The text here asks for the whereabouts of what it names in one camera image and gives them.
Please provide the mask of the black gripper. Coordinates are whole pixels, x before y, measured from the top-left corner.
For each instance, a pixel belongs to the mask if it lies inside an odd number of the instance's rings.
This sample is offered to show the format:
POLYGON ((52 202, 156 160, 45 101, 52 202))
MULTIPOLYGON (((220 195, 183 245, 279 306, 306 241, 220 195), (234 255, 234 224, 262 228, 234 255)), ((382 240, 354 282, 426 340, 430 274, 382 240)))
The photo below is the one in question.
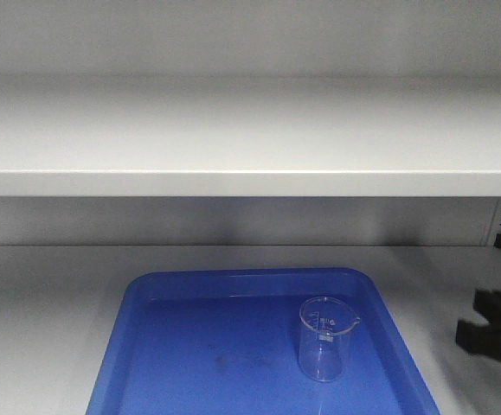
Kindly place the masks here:
POLYGON ((501 362, 501 290, 476 289, 472 308, 486 324, 459 319, 455 343, 468 354, 483 355, 501 362))

